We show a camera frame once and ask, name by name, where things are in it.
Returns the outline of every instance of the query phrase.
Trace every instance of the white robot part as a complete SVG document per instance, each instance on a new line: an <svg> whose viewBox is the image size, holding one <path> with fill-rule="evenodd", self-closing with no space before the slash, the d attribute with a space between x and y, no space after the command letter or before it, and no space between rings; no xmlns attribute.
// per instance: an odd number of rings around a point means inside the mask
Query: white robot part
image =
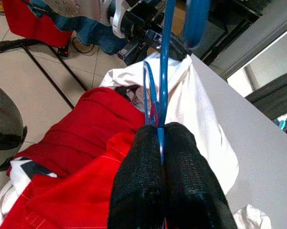
<svg viewBox="0 0 287 229"><path fill-rule="evenodd" d="M116 0L116 11L112 19L113 33L119 38L125 38L121 31L121 22L124 14L130 8L130 5L125 0Z"/></svg>
<svg viewBox="0 0 287 229"><path fill-rule="evenodd" d="M100 21L100 1L80 0L43 0L54 12L68 18L84 16L95 21Z"/></svg>
<svg viewBox="0 0 287 229"><path fill-rule="evenodd" d="M99 22L102 23L103 25L106 25L106 26L111 25L110 21L108 21L107 13L108 13L108 8L113 1L114 0L100 0L101 19Z"/></svg>

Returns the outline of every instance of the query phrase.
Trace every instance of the white table surface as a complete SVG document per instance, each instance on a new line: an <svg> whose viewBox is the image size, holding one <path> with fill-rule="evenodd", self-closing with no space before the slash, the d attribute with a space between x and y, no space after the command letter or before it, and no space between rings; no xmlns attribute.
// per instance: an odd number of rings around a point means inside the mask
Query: white table surface
<svg viewBox="0 0 287 229"><path fill-rule="evenodd" d="M192 60L239 160L226 196L231 211L251 204L273 228L287 229L287 135L197 57Z"/></svg>

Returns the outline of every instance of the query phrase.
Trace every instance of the red fabric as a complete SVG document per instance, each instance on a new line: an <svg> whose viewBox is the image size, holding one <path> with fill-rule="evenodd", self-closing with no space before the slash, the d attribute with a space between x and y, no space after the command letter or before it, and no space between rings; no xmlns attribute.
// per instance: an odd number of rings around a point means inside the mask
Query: red fabric
<svg viewBox="0 0 287 229"><path fill-rule="evenodd" d="M66 179L35 176L1 229L104 229L115 174L134 134L120 133L107 151Z"/></svg>
<svg viewBox="0 0 287 229"><path fill-rule="evenodd" d="M68 43L72 32L59 31L48 16L35 17L21 0L3 0L2 3L13 33L55 47L62 47Z"/></svg>
<svg viewBox="0 0 287 229"><path fill-rule="evenodd" d="M104 154L108 140L119 132L134 134L144 114L108 88L82 95L75 109L51 127L41 142L18 153L67 177Z"/></svg>

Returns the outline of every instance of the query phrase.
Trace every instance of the white cloth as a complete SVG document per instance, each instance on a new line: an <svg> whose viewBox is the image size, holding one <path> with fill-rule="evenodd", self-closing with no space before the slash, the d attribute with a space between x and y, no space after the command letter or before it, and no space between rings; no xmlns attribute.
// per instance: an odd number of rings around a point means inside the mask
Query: white cloth
<svg viewBox="0 0 287 229"><path fill-rule="evenodd" d="M234 213L234 220L238 229L272 229L270 218L250 204Z"/></svg>
<svg viewBox="0 0 287 229"><path fill-rule="evenodd" d="M29 176L43 174L50 177L57 177L55 173L42 170L39 171L38 164L30 159L16 158L11 161L10 181L0 191L0 225L3 223L5 216L9 213L18 197L31 182Z"/></svg>
<svg viewBox="0 0 287 229"><path fill-rule="evenodd" d="M8 214L10 209L18 198L17 192L9 180L0 191L0 225L4 221L4 217Z"/></svg>
<svg viewBox="0 0 287 229"><path fill-rule="evenodd" d="M145 59L151 66L156 90L159 90L160 54ZM139 85L133 104L143 110L143 62L108 71L101 87ZM237 157L218 124L211 101L187 56L182 62L169 59L169 104L166 123L179 122L195 136L200 153L207 159L226 194L233 186L239 172Z"/></svg>

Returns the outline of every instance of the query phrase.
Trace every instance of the blue denim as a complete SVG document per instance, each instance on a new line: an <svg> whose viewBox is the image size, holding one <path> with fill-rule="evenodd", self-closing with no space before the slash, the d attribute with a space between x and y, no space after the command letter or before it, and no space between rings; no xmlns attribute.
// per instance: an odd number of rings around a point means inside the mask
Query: blue denim
<svg viewBox="0 0 287 229"><path fill-rule="evenodd" d="M31 0L32 4L46 9L50 14L56 27L61 31L76 31L77 38L85 45L96 44L103 52L112 55L120 51L128 41L114 35L111 26L105 26L87 17L67 18L54 13L51 8L41 0ZM37 17L42 17L41 13L33 13Z"/></svg>

